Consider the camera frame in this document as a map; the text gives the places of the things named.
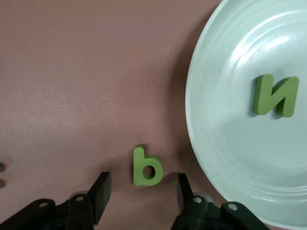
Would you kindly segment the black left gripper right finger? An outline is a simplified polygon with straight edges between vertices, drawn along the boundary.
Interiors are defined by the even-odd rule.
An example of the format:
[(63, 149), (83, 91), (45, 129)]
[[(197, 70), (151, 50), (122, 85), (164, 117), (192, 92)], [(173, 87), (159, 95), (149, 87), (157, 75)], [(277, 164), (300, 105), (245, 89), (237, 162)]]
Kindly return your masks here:
[(224, 230), (225, 222), (221, 210), (214, 205), (210, 196), (194, 193), (184, 173), (177, 174), (177, 202), (179, 215), (173, 230)]

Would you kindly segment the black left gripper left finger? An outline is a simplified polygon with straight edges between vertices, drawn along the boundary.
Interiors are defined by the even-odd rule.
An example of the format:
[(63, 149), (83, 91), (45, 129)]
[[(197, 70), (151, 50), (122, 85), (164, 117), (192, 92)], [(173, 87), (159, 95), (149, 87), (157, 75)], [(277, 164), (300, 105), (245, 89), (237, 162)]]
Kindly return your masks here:
[(76, 194), (68, 203), (68, 229), (93, 230), (111, 197), (110, 172), (102, 172), (87, 193)]

